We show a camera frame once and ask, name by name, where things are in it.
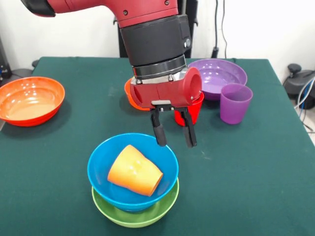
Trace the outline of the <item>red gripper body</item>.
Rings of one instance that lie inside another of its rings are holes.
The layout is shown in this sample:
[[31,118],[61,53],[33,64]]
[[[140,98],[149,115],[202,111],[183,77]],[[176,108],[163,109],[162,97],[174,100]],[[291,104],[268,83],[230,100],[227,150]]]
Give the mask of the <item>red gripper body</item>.
[[130,94],[142,108],[153,109],[157,105],[173,107],[190,106],[201,94],[201,75],[195,67],[185,67],[178,73],[153,79],[132,78]]

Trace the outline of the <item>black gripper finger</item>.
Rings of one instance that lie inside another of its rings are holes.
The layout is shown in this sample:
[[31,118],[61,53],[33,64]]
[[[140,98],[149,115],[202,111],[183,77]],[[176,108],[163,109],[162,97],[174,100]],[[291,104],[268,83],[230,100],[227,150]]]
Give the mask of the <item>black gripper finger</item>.
[[188,108],[180,107],[180,108],[176,108],[176,111],[178,111],[181,114],[181,117],[184,120],[183,131],[184,131],[184,136],[186,139],[187,146],[189,148],[195,147],[197,145],[197,139],[196,139],[196,134],[195,134],[192,118],[191,118]]
[[161,147],[164,147],[167,144],[167,140],[166,140],[165,132],[163,129],[163,125],[159,121],[159,109],[150,109],[150,113],[151,113],[151,123],[153,126],[157,144]]

